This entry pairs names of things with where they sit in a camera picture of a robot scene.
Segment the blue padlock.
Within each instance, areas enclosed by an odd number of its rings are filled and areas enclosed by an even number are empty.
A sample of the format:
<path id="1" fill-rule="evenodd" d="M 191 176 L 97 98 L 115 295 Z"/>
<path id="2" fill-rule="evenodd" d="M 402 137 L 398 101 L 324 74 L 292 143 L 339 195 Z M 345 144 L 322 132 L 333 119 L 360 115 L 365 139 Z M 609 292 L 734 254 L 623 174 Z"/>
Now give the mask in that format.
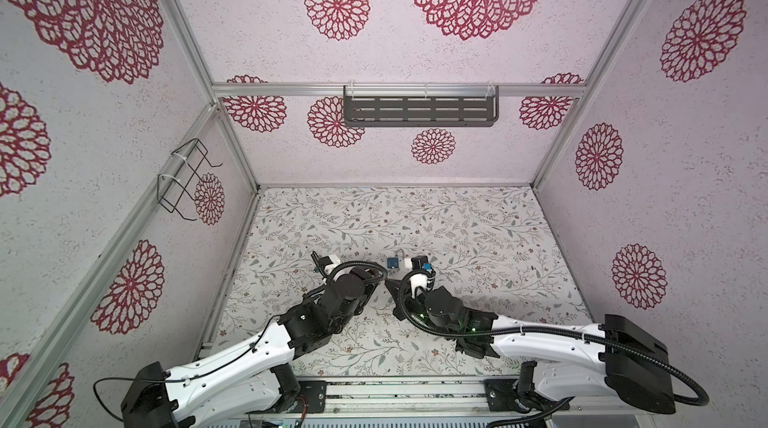
<path id="1" fill-rule="evenodd" d="M 400 269 L 400 260 L 398 257 L 388 257 L 386 259 L 386 268 L 388 271 L 397 271 Z"/>

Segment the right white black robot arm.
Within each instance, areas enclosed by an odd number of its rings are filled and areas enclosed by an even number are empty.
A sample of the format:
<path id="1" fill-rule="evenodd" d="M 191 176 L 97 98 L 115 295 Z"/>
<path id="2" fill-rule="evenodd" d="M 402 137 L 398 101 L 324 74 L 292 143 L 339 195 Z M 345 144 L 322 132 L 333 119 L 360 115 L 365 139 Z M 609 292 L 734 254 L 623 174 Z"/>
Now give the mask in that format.
<path id="1" fill-rule="evenodd" d="M 544 410 L 565 398 L 615 397 L 646 412 L 676 411 L 672 377 L 662 369 L 666 345 L 620 315 L 582 326 L 516 320 L 466 306 L 446 288 L 425 288 L 426 276 L 389 280 L 394 316 L 455 343 L 457 352 L 522 359 L 516 402 Z"/>

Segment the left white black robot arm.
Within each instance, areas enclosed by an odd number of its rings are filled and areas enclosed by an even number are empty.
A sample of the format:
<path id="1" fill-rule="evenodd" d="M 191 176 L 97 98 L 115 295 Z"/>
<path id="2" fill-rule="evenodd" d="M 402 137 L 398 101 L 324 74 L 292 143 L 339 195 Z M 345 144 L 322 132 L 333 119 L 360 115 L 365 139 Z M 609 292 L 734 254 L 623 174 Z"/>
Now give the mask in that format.
<path id="1" fill-rule="evenodd" d="M 344 262 L 259 334 L 186 365 L 145 366 L 120 404 L 123 425 L 205 427 L 247 411 L 291 408 L 300 392 L 292 362 L 341 333 L 386 277 L 377 263 Z"/>

